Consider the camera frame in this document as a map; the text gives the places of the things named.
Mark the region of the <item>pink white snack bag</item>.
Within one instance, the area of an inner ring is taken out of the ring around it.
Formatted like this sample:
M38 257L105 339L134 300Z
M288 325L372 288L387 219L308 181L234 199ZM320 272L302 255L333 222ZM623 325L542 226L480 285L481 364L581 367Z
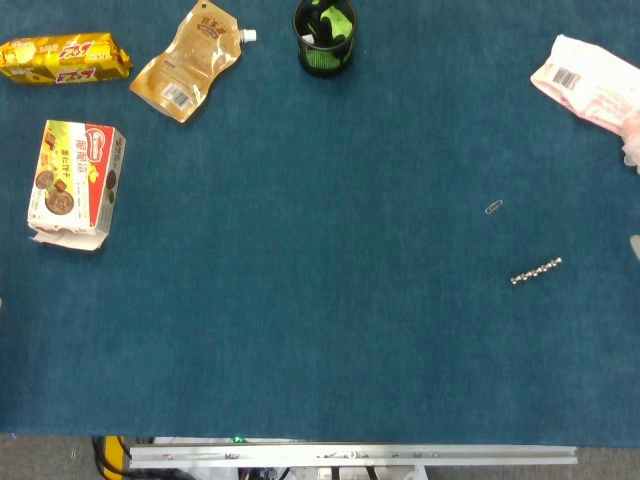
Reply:
M530 80L576 116L617 135L640 113L640 68L595 44L557 36Z

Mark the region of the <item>blue felt table mat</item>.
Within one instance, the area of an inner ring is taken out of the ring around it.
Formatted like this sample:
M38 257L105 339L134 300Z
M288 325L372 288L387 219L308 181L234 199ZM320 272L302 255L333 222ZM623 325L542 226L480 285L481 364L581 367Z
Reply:
M530 81L640 66L640 0L353 0L331 79L213 2L257 40L185 123L0 75L0 432L640 446L640 175ZM95 251L32 240L49 120L126 138Z

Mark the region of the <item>black mesh pen holder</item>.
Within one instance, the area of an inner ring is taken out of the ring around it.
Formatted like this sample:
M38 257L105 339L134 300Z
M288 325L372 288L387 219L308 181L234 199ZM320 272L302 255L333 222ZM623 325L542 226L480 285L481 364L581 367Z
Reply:
M303 36L308 29L299 19L303 0L296 6L292 25L298 44L298 59L301 66L310 74L318 77L331 77L341 73L351 62L354 38L357 31L357 14L351 0L339 0L335 6L353 21L353 33L344 41L334 44L314 44Z

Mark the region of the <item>green and black cloth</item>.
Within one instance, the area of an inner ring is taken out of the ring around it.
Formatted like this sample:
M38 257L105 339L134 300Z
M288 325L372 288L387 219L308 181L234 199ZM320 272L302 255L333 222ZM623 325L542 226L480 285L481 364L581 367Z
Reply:
M354 30L353 21L335 4L339 0L303 0L299 19L307 27L305 40L334 45L346 40Z

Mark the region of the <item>gold spouted refill pouch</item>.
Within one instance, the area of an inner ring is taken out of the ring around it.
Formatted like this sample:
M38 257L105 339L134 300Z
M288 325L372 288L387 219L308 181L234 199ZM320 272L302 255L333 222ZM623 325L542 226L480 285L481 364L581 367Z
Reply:
M216 77L257 40L235 17L209 0L198 0L179 24L170 45L150 60L130 90L160 113L184 123L204 103Z

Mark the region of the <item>red white cookie box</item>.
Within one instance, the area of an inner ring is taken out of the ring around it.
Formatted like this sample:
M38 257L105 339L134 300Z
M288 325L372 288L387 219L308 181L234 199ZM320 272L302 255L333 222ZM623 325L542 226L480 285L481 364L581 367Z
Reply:
M47 121L27 212L32 240L99 249L110 232L125 148L113 126Z

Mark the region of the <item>yellow biscuit packet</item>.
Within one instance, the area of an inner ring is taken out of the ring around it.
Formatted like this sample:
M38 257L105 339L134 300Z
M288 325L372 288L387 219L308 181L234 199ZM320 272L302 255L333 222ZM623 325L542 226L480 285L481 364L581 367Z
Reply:
M0 45L0 74L16 84L125 79L133 62L108 32L18 38Z

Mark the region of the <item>aluminium profile rail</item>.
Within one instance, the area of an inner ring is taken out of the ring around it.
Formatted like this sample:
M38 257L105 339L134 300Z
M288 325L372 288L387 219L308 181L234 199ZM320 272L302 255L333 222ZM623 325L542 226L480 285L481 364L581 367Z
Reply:
M153 444L130 449L133 469L575 465L574 446L258 442Z

